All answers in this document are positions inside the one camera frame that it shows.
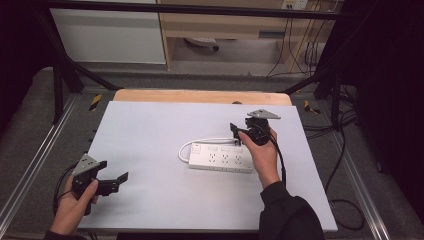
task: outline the black cable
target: black cable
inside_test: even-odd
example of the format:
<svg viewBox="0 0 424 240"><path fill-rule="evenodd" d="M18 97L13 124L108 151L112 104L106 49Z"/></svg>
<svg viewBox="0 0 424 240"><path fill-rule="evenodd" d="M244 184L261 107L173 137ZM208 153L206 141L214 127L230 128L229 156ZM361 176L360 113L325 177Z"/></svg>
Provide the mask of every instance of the black cable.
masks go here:
<svg viewBox="0 0 424 240"><path fill-rule="evenodd" d="M299 62L297 61L297 59L295 58L295 56L294 56L294 54L293 54L293 52L292 52L292 50L291 50L290 42L291 42L291 30L292 30L292 28L293 28L293 18L290 18L290 31L289 31L289 51L290 51L290 55L292 56L292 58L293 58L294 62L296 63L297 67L299 68L299 70L300 70L303 74L305 74L306 76L308 76L308 73L304 72L304 71L302 70L302 68L300 68Z"/></svg>
<svg viewBox="0 0 424 240"><path fill-rule="evenodd" d="M63 179L65 178L66 174L71 170L74 169L76 166L78 165L78 162L72 164L71 166L69 166L68 168L65 169L65 171L63 171L62 175L60 176L57 184L56 184L56 189L54 191L54 195L53 195L53 214L56 215L57 209L59 208L59 198L63 196L63 194L58 197L59 195L59 190L60 190L60 186L62 185Z"/></svg>
<svg viewBox="0 0 424 240"><path fill-rule="evenodd" d="M57 197L57 200L59 201L59 199L61 199L61 198L62 198L63 196L65 196L66 194L68 194L68 193L72 192L73 190L75 190L75 189L71 189L71 190L69 190L69 191L66 191L66 192L64 192L64 193L60 194L60 196L59 196L59 197Z"/></svg>
<svg viewBox="0 0 424 240"><path fill-rule="evenodd" d="M254 124L254 123L252 123L252 125L256 128L256 130L264 133L268 137L268 139L272 142L272 144L274 144L275 148L277 149L277 153L280 157L280 162L281 162L281 181L285 185L286 184L286 168L284 166L283 154L281 153L280 147L278 146L277 139L275 139L274 136L272 136L272 134L265 131L261 126Z"/></svg>
<svg viewBox="0 0 424 240"><path fill-rule="evenodd" d="M354 121L356 121L356 114L352 114L352 115L346 117L344 119L344 122L341 123L342 124L341 126L347 126ZM330 133L330 132L335 130L335 128L333 126L307 126L307 125L303 125L303 129L305 131L309 131L309 132L318 132L314 135L307 136L306 137L307 140L311 140L311 139L323 136L323 135Z"/></svg>
<svg viewBox="0 0 424 240"><path fill-rule="evenodd" d="M353 202L351 202L349 200L346 200L346 199L333 199L333 200L330 200L329 202L332 203L333 205L334 205L334 203L337 203L337 202L347 203L347 204L351 205L352 207L354 207L356 209L356 211L359 213L360 217L361 217L361 223L357 227L348 226L348 225L342 223L337 218L335 218L336 222L340 226L342 226L342 227L344 227L344 228L346 228L348 230L351 230L351 231L359 231L359 230L361 230L364 227L364 225L365 225L365 216L364 216L364 213L362 212L362 210L355 203L353 203Z"/></svg>
<svg viewBox="0 0 424 240"><path fill-rule="evenodd" d="M327 191L328 191L328 188L329 188L329 186L330 186L330 183L331 183L331 180L333 179L333 177L334 177L334 175L335 175L335 173L336 173L336 171L337 171L337 169L338 169L338 167L340 166L340 163L342 162L342 159L343 159L343 155L344 155L344 152L345 152L345 149L346 149L346 136L345 136L345 133L344 133L344 130L343 130L343 127L344 127L344 124L343 124L343 121L345 120L345 115L347 114L347 113L349 113L349 112L352 112L353 110L349 110L349 111L346 111L346 112L344 112L343 114L342 114L342 116L341 116L341 119L340 119L340 134L342 135L342 140L343 140L343 144L342 144L342 149L341 149L341 153L340 153L340 157L339 157L339 159L337 160L337 163L336 163L336 166L334 167L334 169L333 169L333 171L332 171L332 173L331 173L331 175L330 175L330 177L329 177L329 179L327 180L327 184L325 185L325 193L327 193ZM349 205L351 205L351 206L353 206L358 212L359 212L359 215L360 215L360 218L361 218L361 224L358 226L358 227L351 227L351 226L347 226L346 224L343 224L342 222L340 222L339 220L337 220L337 219L335 219L336 220L336 222L340 225L340 226L342 226L342 227L344 227L344 228L346 228L346 229L348 229L348 230L351 230L351 231L359 231L359 230L361 230L363 227L364 227L364 225L365 225L365 217L364 217L364 214L363 214L363 212L362 212L362 210L356 205L356 204L354 204L353 202L351 202L351 201L348 201L348 200L345 200L345 199L333 199L333 200L329 200L329 202L330 203L334 203L334 202L345 202L345 203L347 203L347 204L349 204Z"/></svg>
<svg viewBox="0 0 424 240"><path fill-rule="evenodd" d="M340 119L339 126L340 126L340 133L342 134L343 144L342 144L340 157L338 158L336 166L334 167L329 179L327 180L327 184L325 185L325 193L326 194L327 194L328 188L330 186L331 180L333 179L333 177L334 177L334 175L335 175L335 173L336 173L336 171L337 171L337 169L338 169L338 167L339 167L339 165L340 165L340 163L343 159L344 151L345 151L345 148L346 148L346 137L345 137L345 134L344 134L343 127L345 127L345 126L349 125L350 123L356 121L356 113L349 115L349 116L346 116L350 112L354 112L354 110L351 109L351 110L344 112L341 116L341 119ZM318 134L314 135L315 137L322 136L322 135L324 135L328 132L335 130L334 126L307 126L307 125L303 125L303 127L304 127L305 131L317 131L317 132L319 132ZM351 231L359 231L364 227L364 225L365 225L364 214L363 214L362 210L355 203L353 203L349 200L346 200L346 199L333 199L333 200L329 200L328 202L331 203L331 204L337 203L337 202L347 203L347 204L351 205L352 207L354 207L356 209L356 211L359 213L360 218L361 218L361 223L359 224L359 226L354 226L354 227L348 226L348 225L342 223L337 218L335 218L335 221L337 222L337 224L339 224L343 228L351 230Z"/></svg>
<svg viewBox="0 0 424 240"><path fill-rule="evenodd" d="M281 56L283 55L283 50L284 50L284 38L286 37L286 31L287 31L287 25L289 24L289 19L287 18L287 21L286 21L286 27L284 28L284 36L283 36L283 43L282 43L282 46L281 46L281 51L280 51L280 56L278 57L278 60L277 60L277 63L275 63L275 65L274 65L274 67L272 68L272 70L266 75L266 77L265 78L268 78L268 77L270 77L269 75L274 71L274 69L278 66L278 63L280 62L280 60L281 60Z"/></svg>

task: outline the wire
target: wire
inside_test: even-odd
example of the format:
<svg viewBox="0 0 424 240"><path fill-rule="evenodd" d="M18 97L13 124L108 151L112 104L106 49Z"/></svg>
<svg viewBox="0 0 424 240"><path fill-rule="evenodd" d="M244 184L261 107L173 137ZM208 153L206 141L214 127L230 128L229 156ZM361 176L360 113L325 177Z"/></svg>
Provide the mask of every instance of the wire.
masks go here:
<svg viewBox="0 0 424 240"><path fill-rule="evenodd" d="M280 147L278 146L277 139L275 139L274 136L272 136L267 131L265 131L261 126L254 123L252 123L252 126L255 127L256 130L263 132L277 149L277 152L281 161L281 178L282 178L281 180L283 181L284 184L286 184L286 168L284 166L283 154L281 154L281 150L280 150Z"/></svg>
<svg viewBox="0 0 424 240"><path fill-rule="evenodd" d="M291 43L291 30L292 30L292 28L293 28L293 18L290 18L290 31L289 31L289 51L290 51L290 55L292 56L292 58L293 58L294 62L296 63L297 67L299 68L299 70L300 70L303 74L308 75L308 73L304 72L304 71L302 70L302 68L300 68L299 62L297 61L296 57L294 56L294 54L293 54L293 52L292 52L292 50L291 50L290 43Z"/></svg>
<svg viewBox="0 0 424 240"><path fill-rule="evenodd" d="M340 126L340 133L342 135L343 144L342 144L342 149L341 149L340 157L337 159L336 165L333 168L333 171L331 172L331 175L330 175L330 177L327 180L327 183L325 185L324 190L325 190L325 193L326 194L328 192L328 188L330 186L330 183L331 183L331 181L332 181L332 179L333 179L333 177L334 177L337 169L340 166L340 163L341 163L341 161L343 159L343 155L344 155L344 152L345 152L345 149L346 149L346 136L345 136L343 127L345 127L348 124L356 121L356 119L357 119L356 118L356 113L351 114L351 115L347 115L347 114L349 114L351 112L354 112L354 110L351 109L351 110L348 110L348 111L344 112L342 114L341 118L340 118L340 124L339 124L339 126ZM313 135L313 136L308 137L308 140L309 139L312 139L312 138L315 138L315 137L318 137L318 136L322 136L322 135L324 135L324 134L326 134L328 132L331 132L331 131L335 130L335 127L334 126L307 126L307 125L303 125L303 127L304 127L304 130L305 131L317 131L317 132L319 132L316 135ZM351 230L351 231L359 231L359 230L361 230L364 227L364 225L365 225L364 213L362 212L362 210L355 203L353 203L353 202L351 202L349 200L346 200L346 199L332 199L332 200L329 200L328 202L331 203L332 205L334 205L334 203L338 203L338 202L343 202L343 203L349 204L349 205L351 205L352 207L355 208L355 210L359 213L360 218L361 218L361 223L359 224L359 226L348 226L348 225L342 223L337 218L335 218L337 224L339 224L343 228L348 229L348 230Z"/></svg>
<svg viewBox="0 0 424 240"><path fill-rule="evenodd" d="M68 194L68 193L72 192L73 190L75 190L75 189L71 189L71 190L69 190L69 191L66 191L66 192L64 192L64 193L60 194L60 196L59 196L59 197L57 197L57 200L61 199L63 196L65 196L66 194Z"/></svg>
<svg viewBox="0 0 424 240"><path fill-rule="evenodd" d="M59 190L60 190L60 186L62 185L63 179L65 178L66 174L71 170L74 169L76 166L78 165L78 162L72 164L71 166L67 167L65 169L65 171L63 171L62 175L60 176L57 184L56 184L56 188L54 191L54 195L53 195L53 214L56 215L57 209L59 208L59 199L60 197L63 196L60 195L60 197L58 197L59 195Z"/></svg>
<svg viewBox="0 0 424 240"><path fill-rule="evenodd" d="M183 161L183 162L185 162L185 163L188 163L188 159L187 158L184 158L182 155L181 155L181 152L183 151L183 149L186 147L186 146L188 146L188 145L190 145L190 144L192 144L192 143L195 143L195 142L198 142L198 143L202 143L202 142L205 142L205 143L210 143L210 141L224 141L224 140L226 140L226 141L232 141L232 142L235 142L235 141L238 141L236 138L204 138L204 139L198 139L198 140L194 140L194 141L190 141L190 142L187 142L187 143L185 143L181 148L180 148L180 150L178 151L178 157L180 158L180 160L181 161Z"/></svg>
<svg viewBox="0 0 424 240"><path fill-rule="evenodd" d="M265 78L268 78L268 77L270 77L269 75L275 70L275 68L278 66L278 63L280 62L280 60L281 60L281 56L283 55L283 50L284 50L284 38L286 37L286 31L287 31L287 25L289 24L289 19L287 18L287 21L286 21L286 27L284 28L284 36L283 36L283 43L282 43L282 46L281 46L281 51L280 51L280 56L278 56L278 60L277 60L277 62L275 63L275 65L274 65L274 67L272 68L272 70L266 75L266 77Z"/></svg>
<svg viewBox="0 0 424 240"><path fill-rule="evenodd" d="M353 203L353 202L351 202L351 201L349 201L349 200L346 200L346 199L333 199L333 200L330 200L329 201L330 203L332 203L333 205L334 205L334 203L337 203L337 202L344 202L344 203L347 203L347 204L349 204L349 205L351 205L352 207L354 207L355 208L355 210L359 213L359 215L360 215L360 218L361 218L361 223L359 224L359 226L357 226L357 227L352 227L352 226L348 226L348 225L346 225L346 224L344 224L344 223L342 223L340 220L338 220L337 218L335 218L335 220L336 220L336 222L340 225L340 226L342 226L342 227L344 227L344 228L346 228L346 229L348 229L348 230L351 230L351 231L359 231L359 230L361 230L363 227L364 227L364 225L365 225L365 216L364 216L364 213L362 212L362 210L355 204L355 203Z"/></svg>
<svg viewBox="0 0 424 240"><path fill-rule="evenodd" d="M330 10L330 12L336 11L337 5L339 4L339 0L336 0L336 4L334 5L333 9Z"/></svg>
<svg viewBox="0 0 424 240"><path fill-rule="evenodd" d="M330 177L329 177L329 179L327 180L327 184L325 185L325 193L327 193L327 191L328 191L328 188L329 188L329 186L330 186L330 183L331 183L331 180L333 179L333 177L334 177L334 175L335 175L335 173L336 173L336 171L337 171L337 169L338 169L338 167L340 166L340 163L342 162L342 159L343 159L343 155L344 155L344 152L345 152L345 149L346 149L346 136L345 136L345 133L344 133L344 130L343 130L343 121L345 120L345 119L347 119L347 118L349 118L349 117L351 117L351 116L349 116L349 117L346 117L345 118L345 115L347 114L347 113L349 113L349 112L352 112L353 110L349 110L349 111L346 111L345 113L343 113L342 114L342 116L341 116L341 119L340 119L340 134L342 135L342 141L343 141L343 144L342 144L342 149L341 149L341 153L340 153L340 157L339 157L339 159L337 160L337 163L336 163L336 166L334 167L334 169L333 169L333 171L332 171L332 173L331 173L331 175L330 175ZM346 224L343 224L342 222L340 222L338 219L336 219L336 222L340 225L340 226L342 226L342 227L344 227L344 228L346 228L346 229L348 229L348 230L351 230L351 231L359 231L359 230L361 230L363 227L364 227L364 225L365 225L365 217L364 217L364 214L363 214L363 212L362 212L362 210L356 205L356 204L354 204L353 202L351 202L351 201L348 201L348 200L345 200L345 199L333 199L333 200L329 200L329 202L330 203L334 203L334 202L345 202L345 203L347 203L347 204L349 204L349 205L351 205L351 206L353 206L358 212L359 212L359 215L360 215L360 218L361 218L361 224L358 226L358 227L351 227L351 226L347 226Z"/></svg>

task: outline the electrical outlet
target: electrical outlet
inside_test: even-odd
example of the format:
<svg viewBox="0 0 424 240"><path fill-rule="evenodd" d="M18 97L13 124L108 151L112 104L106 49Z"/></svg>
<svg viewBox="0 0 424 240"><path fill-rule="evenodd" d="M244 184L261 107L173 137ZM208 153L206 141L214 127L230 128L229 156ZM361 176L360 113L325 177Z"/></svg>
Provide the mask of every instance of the electrical outlet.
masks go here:
<svg viewBox="0 0 424 240"><path fill-rule="evenodd" d="M211 171L251 173L252 156L245 146L192 143L190 168Z"/></svg>
<svg viewBox="0 0 424 240"><path fill-rule="evenodd" d="M292 10L295 4L296 4L296 0L284 0L283 6L281 7L281 9Z"/></svg>
<svg viewBox="0 0 424 240"><path fill-rule="evenodd" d="M294 10L305 10L308 0L296 0L296 3L293 5Z"/></svg>

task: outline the power strip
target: power strip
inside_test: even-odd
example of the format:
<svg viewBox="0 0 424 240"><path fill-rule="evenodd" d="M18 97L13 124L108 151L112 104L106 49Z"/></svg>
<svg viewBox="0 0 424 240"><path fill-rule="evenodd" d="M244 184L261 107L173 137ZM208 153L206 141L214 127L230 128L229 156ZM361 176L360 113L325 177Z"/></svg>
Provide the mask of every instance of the power strip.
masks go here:
<svg viewBox="0 0 424 240"><path fill-rule="evenodd" d="M189 167L212 171L251 173L252 156L245 146L192 143Z"/></svg>

